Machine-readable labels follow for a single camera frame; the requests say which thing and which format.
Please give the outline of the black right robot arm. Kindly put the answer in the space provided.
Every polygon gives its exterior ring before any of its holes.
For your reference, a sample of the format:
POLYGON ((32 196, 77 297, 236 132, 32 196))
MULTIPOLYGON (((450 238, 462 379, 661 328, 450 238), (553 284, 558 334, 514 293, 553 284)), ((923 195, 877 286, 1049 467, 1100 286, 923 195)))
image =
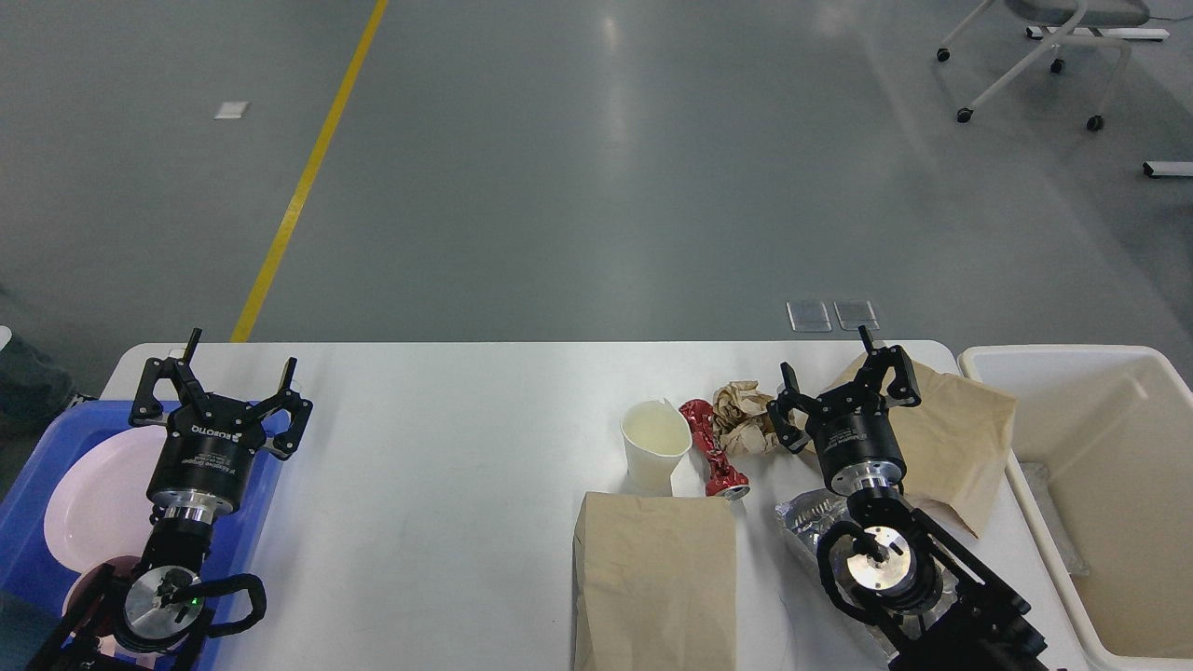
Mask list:
POLYGON ((1040 670, 1047 641, 1030 603, 903 490, 907 466, 890 421, 921 394, 903 347, 866 355, 853 378, 809 396, 795 369, 767 412, 781 447, 812 447, 824 485, 775 505, 789 549, 839 612, 869 628, 890 670, 1040 670))

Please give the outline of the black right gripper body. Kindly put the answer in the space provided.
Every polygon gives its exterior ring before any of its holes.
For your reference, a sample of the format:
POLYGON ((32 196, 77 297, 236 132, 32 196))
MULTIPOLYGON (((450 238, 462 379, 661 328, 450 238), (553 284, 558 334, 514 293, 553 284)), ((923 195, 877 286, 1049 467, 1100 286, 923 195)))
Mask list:
POLYGON ((903 484, 905 461, 886 410, 812 415, 808 433, 832 493, 852 495, 876 487, 900 488, 903 484))

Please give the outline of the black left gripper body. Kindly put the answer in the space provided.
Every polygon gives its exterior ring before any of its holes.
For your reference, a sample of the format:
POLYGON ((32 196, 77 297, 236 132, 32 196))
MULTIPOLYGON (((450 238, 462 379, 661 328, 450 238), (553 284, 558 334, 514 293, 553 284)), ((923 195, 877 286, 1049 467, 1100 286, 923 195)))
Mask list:
POLYGON ((214 523, 241 509, 256 450, 266 433, 260 423, 233 420, 204 426, 193 415, 166 424, 166 441, 146 497, 163 518, 214 523))

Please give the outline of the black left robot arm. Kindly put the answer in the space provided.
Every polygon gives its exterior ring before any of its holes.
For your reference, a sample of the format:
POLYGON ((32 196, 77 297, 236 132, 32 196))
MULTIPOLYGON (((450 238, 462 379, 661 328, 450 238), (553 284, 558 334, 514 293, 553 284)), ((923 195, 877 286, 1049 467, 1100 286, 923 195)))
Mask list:
POLYGON ((144 363, 128 421, 160 426, 163 447, 146 484, 152 531, 128 575, 103 562, 93 581, 48 634, 30 670, 131 670, 103 653, 101 635, 130 652, 162 654, 191 670, 212 638, 237 636, 266 614, 266 590, 251 573, 203 574, 214 527, 241 510, 256 454, 288 461, 314 404, 293 390, 297 361, 282 367, 273 395, 260 401, 205 390, 192 368, 193 330, 183 355, 144 363))

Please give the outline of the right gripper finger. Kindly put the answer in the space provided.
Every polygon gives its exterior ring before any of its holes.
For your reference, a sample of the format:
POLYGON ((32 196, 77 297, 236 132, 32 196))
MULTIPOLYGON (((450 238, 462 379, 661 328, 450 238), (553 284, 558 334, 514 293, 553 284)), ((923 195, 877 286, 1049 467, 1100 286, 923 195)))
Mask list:
POLYGON ((869 327, 857 328, 865 357, 846 384, 848 415, 888 415, 890 410, 922 404, 911 357, 898 345, 879 345, 869 327))
POLYGON ((801 382, 798 382, 795 368, 789 362, 781 362, 780 373, 779 390, 766 406, 769 421, 775 429, 775 437, 778 437, 779 444, 792 455, 801 454, 804 449, 811 449, 815 454, 821 455, 821 447, 817 447, 814 441, 816 429, 820 426, 817 421, 821 418, 821 398, 806 395, 801 390, 801 382), (796 411, 804 413, 812 421, 815 425, 812 430, 809 431, 806 427, 796 425, 792 420, 792 413, 796 411))

